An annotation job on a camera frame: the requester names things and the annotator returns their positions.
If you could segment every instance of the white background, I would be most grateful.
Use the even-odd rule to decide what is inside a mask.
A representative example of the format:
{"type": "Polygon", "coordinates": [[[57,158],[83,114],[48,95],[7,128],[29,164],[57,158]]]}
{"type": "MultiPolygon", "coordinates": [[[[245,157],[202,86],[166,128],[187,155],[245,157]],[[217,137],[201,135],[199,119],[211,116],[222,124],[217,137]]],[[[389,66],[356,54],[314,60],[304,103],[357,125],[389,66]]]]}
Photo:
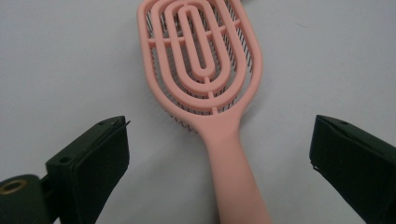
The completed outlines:
{"type": "MultiPolygon", "coordinates": [[[[0,4],[0,180],[45,162],[94,123],[124,115],[131,165],[97,223],[215,223],[199,135],[149,92],[137,1],[0,4]]],[[[246,0],[261,88],[241,138],[275,223],[358,224],[308,153],[315,115],[396,145],[396,1],[246,0]]]]}

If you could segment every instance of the pink hairbrush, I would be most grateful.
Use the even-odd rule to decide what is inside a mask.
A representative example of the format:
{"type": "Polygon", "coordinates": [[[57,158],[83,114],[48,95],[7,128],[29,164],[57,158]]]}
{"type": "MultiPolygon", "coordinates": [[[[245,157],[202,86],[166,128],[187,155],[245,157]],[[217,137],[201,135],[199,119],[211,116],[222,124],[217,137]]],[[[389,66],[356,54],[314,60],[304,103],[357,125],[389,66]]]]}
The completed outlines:
{"type": "Polygon", "coordinates": [[[155,98],[205,141],[221,223],[271,223],[239,140],[262,77],[240,0],[144,0],[138,25],[155,98]]]}

